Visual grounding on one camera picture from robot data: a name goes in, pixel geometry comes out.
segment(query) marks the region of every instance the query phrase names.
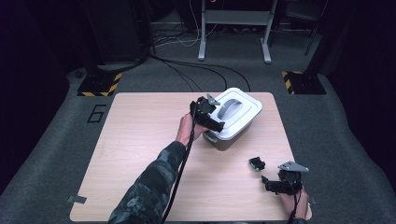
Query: black and yellow hazard tape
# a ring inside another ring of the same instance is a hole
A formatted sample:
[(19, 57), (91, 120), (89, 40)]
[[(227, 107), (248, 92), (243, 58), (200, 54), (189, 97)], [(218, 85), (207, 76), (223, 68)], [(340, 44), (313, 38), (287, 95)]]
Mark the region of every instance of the black and yellow hazard tape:
[(288, 89), (289, 94), (294, 94), (293, 86), (291, 85), (290, 74), (299, 74), (302, 75), (303, 72), (291, 72), (291, 71), (282, 71), (282, 77), (285, 81), (286, 89)]
[(111, 96), (119, 85), (122, 74), (117, 74), (109, 80), (108, 88), (103, 91), (103, 87), (100, 91), (88, 90), (88, 91), (78, 91), (78, 96)]

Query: camouflage sleeve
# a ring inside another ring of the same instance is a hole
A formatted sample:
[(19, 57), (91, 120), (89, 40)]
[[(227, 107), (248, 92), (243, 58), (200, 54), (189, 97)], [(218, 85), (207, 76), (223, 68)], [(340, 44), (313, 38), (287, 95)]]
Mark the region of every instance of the camouflage sleeve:
[(162, 223), (163, 210), (185, 154), (186, 147), (177, 141), (163, 149), (127, 190), (108, 223)]

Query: black chair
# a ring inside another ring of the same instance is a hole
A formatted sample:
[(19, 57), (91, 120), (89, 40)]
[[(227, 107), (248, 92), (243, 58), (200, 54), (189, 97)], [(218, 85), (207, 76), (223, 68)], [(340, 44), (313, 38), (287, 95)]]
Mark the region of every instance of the black chair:
[(273, 35), (269, 46), (275, 38), (276, 30), (280, 24), (281, 18), (289, 19), (291, 22), (297, 21), (299, 23), (304, 23), (310, 25), (313, 29), (311, 31), (311, 40), (309, 41), (308, 48), (306, 49), (305, 55), (308, 54), (311, 48), (312, 42), (314, 41), (315, 35), (317, 33), (320, 21), (323, 17), (324, 11), (326, 10), (328, 0), (324, 3), (319, 3), (318, 0), (314, 1), (286, 1), (283, 6), (281, 6), (280, 18), (276, 21)]

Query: human hand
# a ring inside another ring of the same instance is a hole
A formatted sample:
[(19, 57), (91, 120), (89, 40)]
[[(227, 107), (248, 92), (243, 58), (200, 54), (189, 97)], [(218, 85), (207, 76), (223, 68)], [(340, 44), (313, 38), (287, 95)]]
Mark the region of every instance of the human hand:
[[(191, 114), (186, 114), (184, 117), (180, 119), (180, 124), (178, 126), (176, 141), (183, 144), (185, 147), (190, 141), (190, 134), (192, 128), (192, 116)], [(209, 131), (208, 128), (201, 126), (199, 124), (195, 124), (194, 127), (194, 139), (197, 139), (201, 133)]]
[[(291, 212), (294, 210), (294, 205), (295, 205), (294, 196), (279, 193), (279, 197), (283, 203), (283, 207), (285, 208), (285, 211), (288, 214), (291, 214)], [(298, 202), (297, 205), (295, 217), (306, 219), (306, 213), (308, 212), (309, 195), (305, 191), (305, 189), (301, 189), (299, 192), (297, 192), (296, 197), (297, 200), (300, 198), (300, 201)]]

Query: dark wall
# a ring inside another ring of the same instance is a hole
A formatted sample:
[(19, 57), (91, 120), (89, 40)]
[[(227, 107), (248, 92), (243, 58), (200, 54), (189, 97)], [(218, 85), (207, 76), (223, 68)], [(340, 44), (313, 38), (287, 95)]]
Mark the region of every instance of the dark wall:
[(68, 91), (65, 71), (21, 0), (0, 7), (0, 192), (47, 129)]
[(359, 1), (329, 80), (351, 131), (396, 191), (396, 16), (389, 1)]

